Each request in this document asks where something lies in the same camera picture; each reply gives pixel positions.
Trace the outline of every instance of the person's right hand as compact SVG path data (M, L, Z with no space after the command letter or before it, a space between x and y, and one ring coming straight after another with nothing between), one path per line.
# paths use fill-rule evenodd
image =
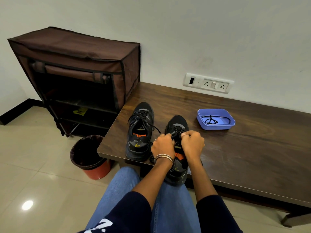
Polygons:
M187 161L199 161L204 144L204 138L196 131L188 131L181 134L181 146Z

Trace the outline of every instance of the navy blue shirt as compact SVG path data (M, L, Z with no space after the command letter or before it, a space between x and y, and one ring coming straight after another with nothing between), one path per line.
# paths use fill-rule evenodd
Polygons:
M219 195L211 195L196 204L202 233L243 233ZM79 233L150 232L151 208L138 192L127 193L94 228Z

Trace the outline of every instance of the white print on shirt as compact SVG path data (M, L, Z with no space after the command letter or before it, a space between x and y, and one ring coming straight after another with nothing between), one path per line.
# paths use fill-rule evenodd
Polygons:
M92 231L95 231L97 229L101 229L102 232L106 232L106 229L103 229L103 228L109 227L109 226L111 226L113 224L113 222L111 222L111 221L109 221L108 219L105 219L105 218L100 220L99 223L103 223L103 224L100 224L100 225L98 225L98 226L96 226L96 227L94 227L92 229L88 229L88 230L84 231L84 233L93 233Z

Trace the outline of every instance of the wooden table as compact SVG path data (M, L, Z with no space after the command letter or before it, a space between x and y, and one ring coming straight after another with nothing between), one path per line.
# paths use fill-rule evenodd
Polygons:
M125 156L127 121L142 101L152 106L160 131L180 114L191 130L201 133L201 159L214 185L289 204L292 214L282 221L286 226L311 223L311 114L140 82L100 144L100 156L152 165ZM203 108L226 109L235 126L203 130L196 119ZM152 140L158 135L154 131Z

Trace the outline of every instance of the bangle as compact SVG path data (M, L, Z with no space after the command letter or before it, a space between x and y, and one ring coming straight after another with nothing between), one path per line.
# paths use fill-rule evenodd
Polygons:
M155 164L156 164L156 160L157 160L158 158L161 158L161 157L168 158L168 159L172 162L172 164L174 164L174 160L172 159L172 157L169 156L169 155L167 155L167 154L158 154L158 155L155 157Z

